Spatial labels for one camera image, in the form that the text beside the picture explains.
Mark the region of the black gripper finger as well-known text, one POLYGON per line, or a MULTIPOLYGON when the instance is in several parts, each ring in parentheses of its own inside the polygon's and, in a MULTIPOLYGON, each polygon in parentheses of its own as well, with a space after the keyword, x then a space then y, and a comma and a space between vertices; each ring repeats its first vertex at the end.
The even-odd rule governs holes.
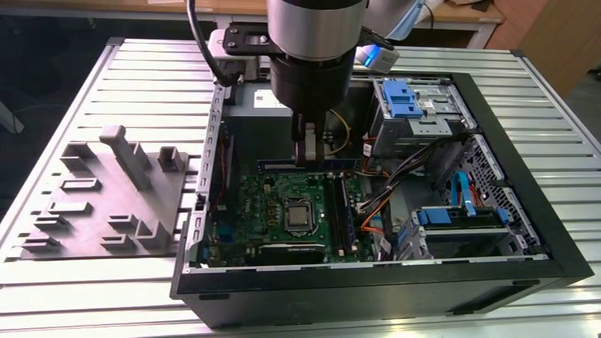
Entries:
POLYGON ((308 117, 297 111, 292 112, 291 137, 295 142, 295 165, 311 167, 324 159, 324 132, 325 116, 308 117))

